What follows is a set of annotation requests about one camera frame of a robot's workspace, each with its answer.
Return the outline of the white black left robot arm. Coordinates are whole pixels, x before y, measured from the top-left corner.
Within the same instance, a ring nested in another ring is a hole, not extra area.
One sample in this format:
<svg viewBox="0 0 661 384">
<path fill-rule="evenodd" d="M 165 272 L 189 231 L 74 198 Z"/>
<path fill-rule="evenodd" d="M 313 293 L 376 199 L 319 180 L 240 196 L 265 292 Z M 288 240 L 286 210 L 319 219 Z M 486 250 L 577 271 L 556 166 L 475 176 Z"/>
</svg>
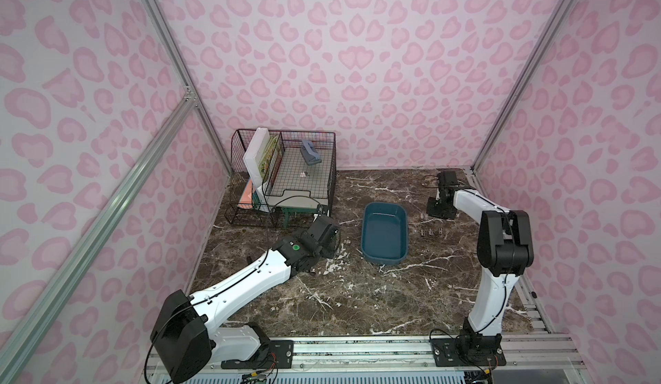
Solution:
<svg viewBox="0 0 661 384">
<path fill-rule="evenodd" d="M 187 382 L 215 363 L 253 370 L 248 382 L 265 381 L 290 367 L 292 342 L 270 339 L 254 322 L 240 327 L 227 327 L 225 322 L 263 293 L 333 258 L 340 233 L 335 220 L 316 215 L 311 227 L 283 237 L 225 280 L 191 295 L 181 289 L 170 294 L 151 332 L 149 349 L 158 354 L 170 382 Z"/>
</svg>

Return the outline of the teal plastic storage box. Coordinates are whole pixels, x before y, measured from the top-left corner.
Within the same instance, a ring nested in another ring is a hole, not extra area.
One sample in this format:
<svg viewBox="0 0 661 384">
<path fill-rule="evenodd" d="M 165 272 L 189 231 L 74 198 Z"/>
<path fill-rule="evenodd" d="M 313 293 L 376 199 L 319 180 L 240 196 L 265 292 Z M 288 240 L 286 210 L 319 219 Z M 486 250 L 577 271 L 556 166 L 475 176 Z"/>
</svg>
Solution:
<svg viewBox="0 0 661 384">
<path fill-rule="evenodd" d="M 395 203 L 375 201 L 366 206 L 361 229 L 361 252 L 370 263 L 395 266 L 408 254 L 408 216 Z"/>
</svg>

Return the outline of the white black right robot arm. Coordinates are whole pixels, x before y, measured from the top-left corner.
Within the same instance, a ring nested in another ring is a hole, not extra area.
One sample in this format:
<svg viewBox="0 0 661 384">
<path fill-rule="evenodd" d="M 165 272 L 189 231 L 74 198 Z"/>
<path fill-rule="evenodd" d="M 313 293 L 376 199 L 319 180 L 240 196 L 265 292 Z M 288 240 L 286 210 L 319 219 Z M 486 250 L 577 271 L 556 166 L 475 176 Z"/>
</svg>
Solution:
<svg viewBox="0 0 661 384">
<path fill-rule="evenodd" d="M 472 311 L 456 338 L 458 354 L 477 363 L 494 359 L 502 340 L 504 311 L 519 278 L 534 262 L 530 218 L 523 210 L 502 207 L 461 184 L 454 170 L 437 174 L 437 194 L 427 214 L 453 220 L 461 212 L 479 224 L 477 257 L 480 287 Z"/>
</svg>

